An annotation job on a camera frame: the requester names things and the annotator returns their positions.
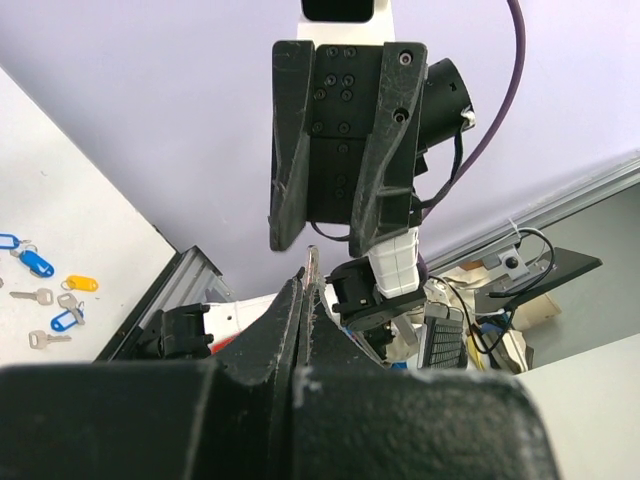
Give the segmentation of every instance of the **gray floor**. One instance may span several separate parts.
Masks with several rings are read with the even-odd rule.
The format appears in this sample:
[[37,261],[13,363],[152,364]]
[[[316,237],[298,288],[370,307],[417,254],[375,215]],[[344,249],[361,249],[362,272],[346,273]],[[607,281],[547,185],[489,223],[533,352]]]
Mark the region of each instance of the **gray floor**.
[[535,349],[534,366],[640,333],[640,185],[545,234],[554,245],[599,257],[604,265],[553,290],[563,313],[524,334]]

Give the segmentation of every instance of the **robotic arm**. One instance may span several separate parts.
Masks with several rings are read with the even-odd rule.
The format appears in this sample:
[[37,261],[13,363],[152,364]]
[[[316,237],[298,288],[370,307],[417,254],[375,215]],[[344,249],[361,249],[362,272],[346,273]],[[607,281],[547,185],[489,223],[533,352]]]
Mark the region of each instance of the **robotic arm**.
[[355,260],[328,282],[342,325],[365,331],[424,304],[428,202],[413,181],[430,147],[475,122],[450,60],[428,65],[426,46],[394,42],[390,0],[343,3],[303,0],[298,40],[273,47],[270,244],[287,250],[307,222],[348,225],[333,239]]

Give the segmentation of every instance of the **keychain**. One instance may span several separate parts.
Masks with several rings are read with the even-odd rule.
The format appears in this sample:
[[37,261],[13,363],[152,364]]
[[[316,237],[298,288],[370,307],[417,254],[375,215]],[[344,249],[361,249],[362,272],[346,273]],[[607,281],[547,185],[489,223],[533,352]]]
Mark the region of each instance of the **keychain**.
[[29,243],[30,240],[20,240],[10,233],[0,233],[0,250],[15,250],[21,243]]
[[21,252],[11,250],[10,253],[12,256],[20,259],[22,263],[29,267],[31,273],[37,277],[49,278],[55,273],[53,266],[38,255],[38,249],[35,245],[27,245]]
[[84,292],[95,292],[98,290],[98,282],[94,278],[82,277],[80,275],[69,275],[60,286],[64,290],[82,290]]
[[[82,318],[84,318],[83,307],[84,307],[84,302],[80,302],[78,304],[78,311],[80,312],[80,315],[82,316]],[[73,315],[71,315],[71,318],[68,318],[67,315],[71,315],[71,312],[69,310],[65,310],[60,315],[53,317],[53,319],[51,320],[51,329],[54,332],[64,332],[66,330],[69,330],[74,325],[79,324],[78,320],[73,318]]]

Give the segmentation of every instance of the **yellow key tag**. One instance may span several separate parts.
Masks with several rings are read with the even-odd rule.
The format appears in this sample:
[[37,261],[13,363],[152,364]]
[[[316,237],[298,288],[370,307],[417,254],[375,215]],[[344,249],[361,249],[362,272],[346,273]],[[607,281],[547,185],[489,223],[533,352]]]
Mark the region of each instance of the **yellow key tag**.
[[67,290],[83,290],[85,292],[95,292],[98,289],[98,282],[90,277],[81,277],[80,275],[69,275],[63,282],[62,287],[66,284]]

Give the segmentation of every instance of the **blue key tag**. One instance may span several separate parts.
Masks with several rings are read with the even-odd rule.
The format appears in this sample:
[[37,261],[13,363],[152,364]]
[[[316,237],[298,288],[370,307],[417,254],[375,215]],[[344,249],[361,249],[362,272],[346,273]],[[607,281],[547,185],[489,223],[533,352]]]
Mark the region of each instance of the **blue key tag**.
[[24,250],[18,258],[38,277],[49,278],[55,273],[53,265],[38,255],[35,250]]
[[[78,311],[80,312],[80,316],[84,318],[84,311],[80,308],[78,308]],[[73,317],[71,312],[69,310],[65,310],[51,320],[51,329],[54,332],[64,332],[77,324],[78,321]]]
[[10,233],[0,233],[0,250],[15,250],[20,246],[20,240]]

